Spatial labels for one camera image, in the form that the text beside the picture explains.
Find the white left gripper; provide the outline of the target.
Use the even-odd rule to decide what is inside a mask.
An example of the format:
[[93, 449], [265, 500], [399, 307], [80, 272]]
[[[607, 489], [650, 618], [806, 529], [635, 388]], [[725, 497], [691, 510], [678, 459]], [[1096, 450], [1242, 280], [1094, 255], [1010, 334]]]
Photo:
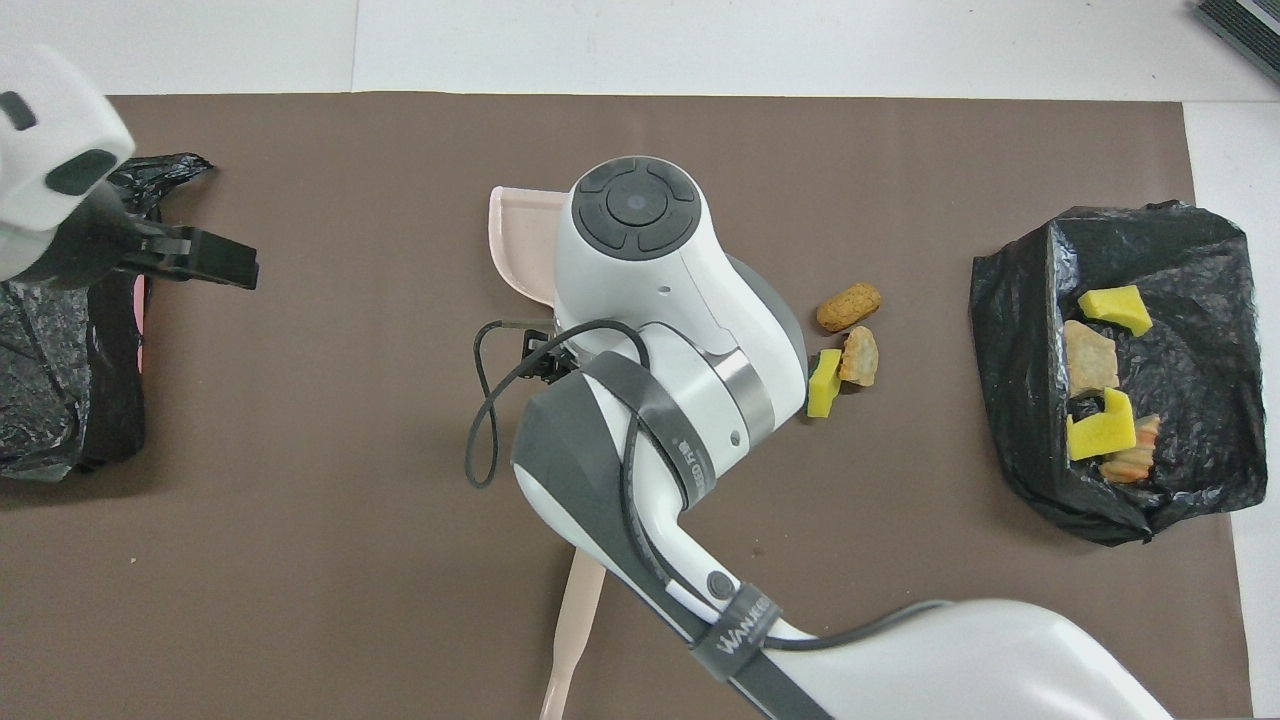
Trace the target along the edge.
[[[3, 51], [3, 279], [58, 288], [92, 284], [145, 249], [108, 177], [134, 151], [115, 108], [45, 45]], [[257, 251], [210, 231], [168, 227], [150, 238], [141, 273], [256, 290]]]

